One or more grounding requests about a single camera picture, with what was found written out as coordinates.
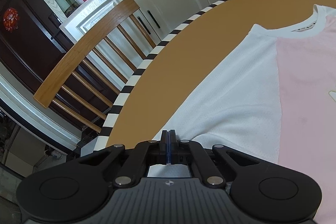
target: t-shirt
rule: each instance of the t-shirt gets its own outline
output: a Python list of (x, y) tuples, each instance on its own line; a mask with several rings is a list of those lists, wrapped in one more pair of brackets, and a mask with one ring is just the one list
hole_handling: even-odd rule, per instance
[[(162, 130), (204, 148), (224, 144), (312, 177), (315, 216), (336, 223), (336, 9), (314, 5), (304, 22), (245, 39), (193, 90)], [(161, 131), (154, 137), (159, 140)], [(186, 177), (183, 165), (148, 176)]]

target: gray ribbed plate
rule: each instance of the gray ribbed plate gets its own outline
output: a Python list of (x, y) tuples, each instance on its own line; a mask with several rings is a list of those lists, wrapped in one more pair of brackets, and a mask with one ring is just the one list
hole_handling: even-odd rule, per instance
[[(36, 223), (28, 220), (26, 224)], [(198, 178), (142, 178), (116, 190), (97, 214), (78, 224), (260, 224), (242, 213), (224, 190)]]

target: wooden chair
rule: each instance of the wooden chair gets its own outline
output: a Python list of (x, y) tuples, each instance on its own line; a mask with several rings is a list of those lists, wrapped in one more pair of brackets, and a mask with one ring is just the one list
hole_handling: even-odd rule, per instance
[(137, 46), (135, 41), (130, 37), (130, 35), (125, 31), (125, 29), (120, 25), (126, 18), (130, 18), (136, 27), (140, 30), (142, 35), (146, 38), (148, 43), (154, 48), (156, 45), (147, 34), (143, 26), (138, 22), (133, 13), (139, 9), (139, 6), (134, 0), (123, 0), (117, 6), (115, 6), (111, 11), (109, 11), (100, 21), (98, 21), (91, 29), (89, 29), (83, 37), (73, 45), (73, 47), (65, 54), (65, 56), (59, 61), (51, 73), (47, 76), (41, 86), (38, 88), (34, 95), (34, 99), (39, 102), (44, 108), (48, 108), (51, 102), (56, 104), (62, 110), (70, 114), (71, 116), (78, 119), (83, 124), (92, 128), (96, 132), (100, 133), (101, 128), (92, 122), (88, 121), (82, 117), (79, 113), (75, 112), (67, 105), (65, 105), (60, 100), (56, 99), (55, 96), (60, 89), (65, 90), (73, 98), (75, 98), (82, 105), (87, 107), (98, 117), (106, 119), (106, 115), (99, 111), (97, 108), (89, 104), (70, 88), (68, 88), (64, 83), (70, 75), (73, 75), (80, 83), (82, 83), (86, 88), (88, 88), (95, 96), (100, 98), (109, 107), (112, 107), (113, 103), (103, 96), (96, 88), (94, 88), (88, 81), (86, 81), (79, 73), (75, 71), (78, 65), (82, 62), (84, 63), (98, 78), (100, 78), (109, 88), (111, 88), (115, 93), (119, 94), (120, 90), (117, 89), (87, 58), (86, 56), (89, 52), (93, 51), (98, 57), (107, 65), (110, 70), (112, 70), (124, 83), (127, 79), (121, 74), (103, 54), (101, 54), (95, 47), (102, 40), (105, 40), (107, 44), (122, 58), (122, 60), (133, 70), (136, 67), (132, 62), (122, 53), (121, 50), (107, 37), (107, 35), (115, 28), (118, 28), (135, 51), (140, 55), (142, 59), (146, 56)]

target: black and white striped border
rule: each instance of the black and white striped border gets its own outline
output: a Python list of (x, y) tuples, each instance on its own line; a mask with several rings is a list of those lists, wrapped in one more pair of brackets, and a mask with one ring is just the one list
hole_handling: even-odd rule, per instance
[(151, 52), (147, 55), (146, 59), (142, 61), (137, 70), (133, 73), (130, 79), (127, 81), (126, 85), (121, 90), (121, 93), (118, 95), (117, 99), (114, 102), (113, 107), (107, 115), (107, 119), (104, 122), (103, 128), (100, 132), (100, 135), (97, 137), (97, 142), (94, 147), (94, 150), (101, 150), (106, 147), (109, 136), (112, 132), (114, 124), (121, 112), (122, 107), (124, 106), (129, 94), (133, 90), (135, 84), (140, 79), (141, 75), (144, 73), (149, 64), (154, 60), (154, 58), (162, 51), (162, 49), (185, 27), (187, 27), (195, 19), (199, 18), (201, 15), (205, 14), (207, 11), (212, 8), (224, 3), (228, 0), (219, 0), (198, 13), (194, 14), (188, 20), (179, 25), (175, 30), (173, 30), (169, 35), (167, 35)]

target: black handle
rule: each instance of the black handle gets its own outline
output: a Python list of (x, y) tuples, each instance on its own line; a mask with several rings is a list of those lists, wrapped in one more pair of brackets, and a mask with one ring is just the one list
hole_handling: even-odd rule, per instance
[(153, 21), (155, 22), (156, 26), (160, 29), (160, 25), (158, 24), (158, 22), (156, 21), (156, 19), (153, 17), (152, 13), (150, 12), (150, 10), (147, 10), (147, 13), (149, 13), (149, 15), (151, 16), (151, 18), (153, 19)]
[(147, 26), (144, 24), (144, 22), (142, 21), (142, 19), (140, 17), (137, 17), (137, 19), (140, 21), (140, 23), (142, 24), (142, 26), (146, 29), (148, 34), (151, 34), (151, 32), (148, 30)]

